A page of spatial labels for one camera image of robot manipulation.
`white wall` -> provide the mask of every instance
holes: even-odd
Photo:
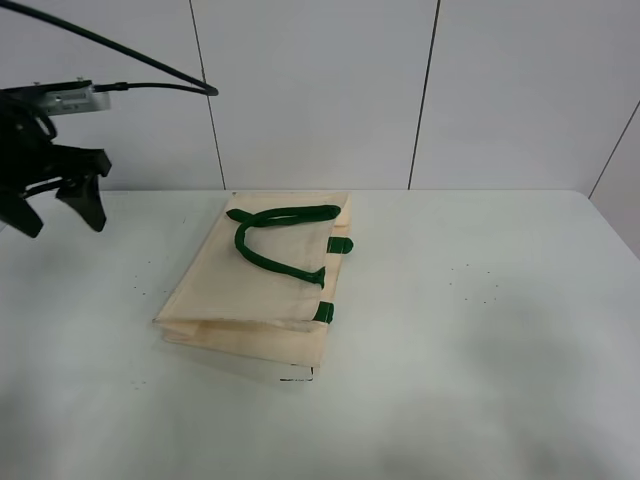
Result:
[[[194,0],[229,188],[406,188],[435,0]]]
[[[591,201],[640,258],[640,116],[637,113]]]
[[[413,188],[589,193],[640,96],[638,0],[443,0]]]
[[[31,6],[199,76],[187,0],[28,0]],[[0,88],[75,80],[172,82],[136,60],[0,9]],[[59,143],[104,148],[110,188],[221,188],[209,110],[199,95],[167,90],[112,94],[112,110],[53,117]]]

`folded bag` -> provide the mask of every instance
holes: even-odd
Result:
[[[154,320],[164,339],[319,366],[350,207],[347,193],[233,195]]]

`bag handle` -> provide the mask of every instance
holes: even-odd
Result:
[[[245,259],[270,272],[289,275],[324,288],[325,267],[315,272],[307,272],[263,257],[245,245],[245,236],[247,230],[251,227],[289,226],[333,220],[340,214],[340,207],[337,205],[317,205],[311,207],[272,208],[254,215],[236,208],[226,213],[231,220],[240,222],[240,226],[236,230],[234,243],[236,249]]]

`wire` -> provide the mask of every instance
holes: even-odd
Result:
[[[132,88],[168,88],[171,90],[182,90],[185,92],[199,93],[201,95],[209,95],[205,90],[195,87],[187,87],[185,85],[176,85],[175,83],[108,83],[105,85],[94,85],[94,92],[122,92]]]
[[[108,38],[100,36],[97,33],[93,33],[82,27],[74,25],[73,23],[67,22],[66,20],[62,20],[61,18],[54,17],[53,15],[49,15],[48,13],[42,12],[40,10],[36,10],[35,8],[27,7],[26,5],[21,5],[19,3],[11,2],[9,0],[0,0],[0,8],[5,8],[7,10],[11,10],[12,12],[27,15],[28,17],[41,20],[50,25],[54,25],[56,27],[62,28],[63,30],[67,30],[68,32],[75,33],[76,35],[84,37],[93,42],[99,43],[100,45],[103,45],[107,48],[120,52],[123,55],[134,58],[142,63],[146,63],[147,65],[157,68],[158,70],[168,73],[169,75],[179,78],[180,80],[184,80],[185,82],[188,82],[192,85],[196,85],[202,88],[202,90],[204,91],[204,94],[207,96],[214,97],[218,95],[218,89],[215,87],[212,87],[208,83],[198,80],[197,78],[187,75],[186,73],[182,73],[176,70],[175,68],[165,65],[164,63],[158,62],[153,58],[147,57],[146,55],[143,55],[142,53],[136,52],[135,50],[132,50],[129,47],[125,47],[124,45],[116,43],[113,40],[109,40]]]

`table surface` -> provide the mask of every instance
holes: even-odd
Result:
[[[584,196],[355,192],[306,383],[151,325],[227,198],[0,233],[1,478],[640,477],[640,262]]]

